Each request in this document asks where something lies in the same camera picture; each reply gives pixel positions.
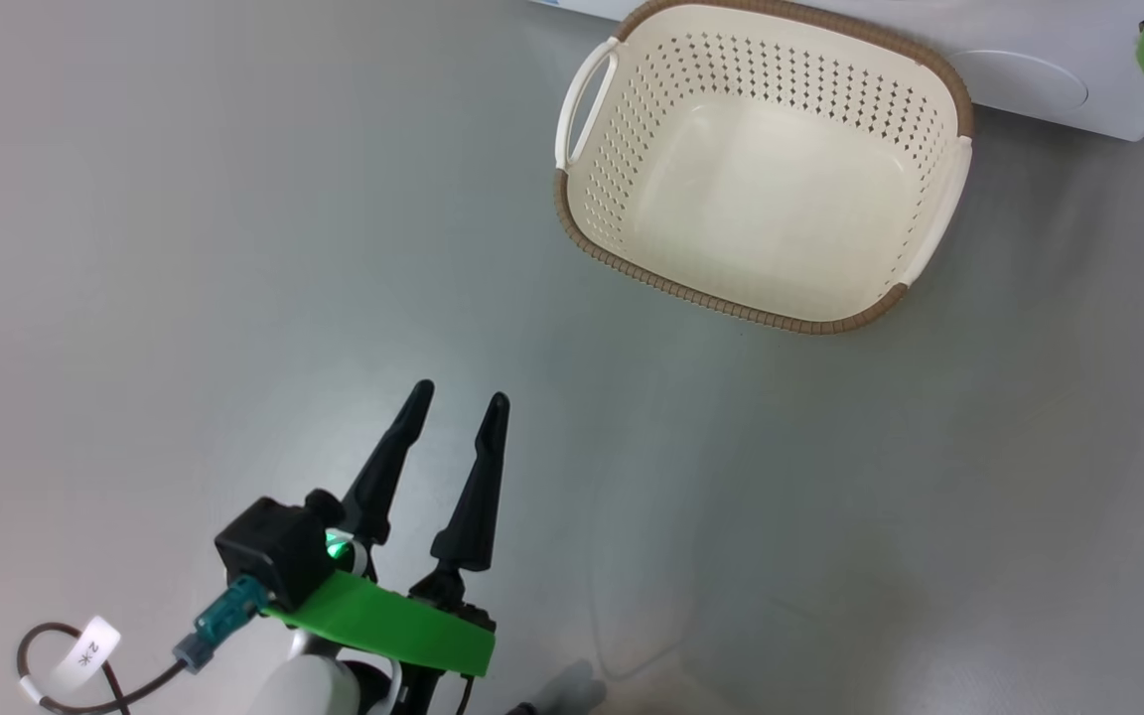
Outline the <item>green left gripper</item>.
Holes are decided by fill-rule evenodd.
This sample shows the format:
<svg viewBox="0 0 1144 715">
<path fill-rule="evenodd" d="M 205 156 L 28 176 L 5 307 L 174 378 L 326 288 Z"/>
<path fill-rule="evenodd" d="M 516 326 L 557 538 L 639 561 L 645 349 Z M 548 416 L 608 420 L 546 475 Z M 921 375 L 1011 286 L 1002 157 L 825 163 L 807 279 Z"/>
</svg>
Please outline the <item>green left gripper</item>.
<svg viewBox="0 0 1144 715">
<path fill-rule="evenodd" d="M 430 379 L 413 386 L 342 499 L 342 532 L 363 547 L 386 545 L 389 538 L 396 488 L 408 451 L 426 426 L 432 394 Z M 432 539 L 431 555 L 442 566 L 469 573 L 492 566 L 510 412 L 507 394 L 492 395 L 474 439 L 472 470 L 448 525 Z M 294 611 L 269 605 L 264 615 L 341 648 L 464 677 L 486 677 L 496 645 L 495 635 L 480 625 L 341 571 Z"/>
</svg>

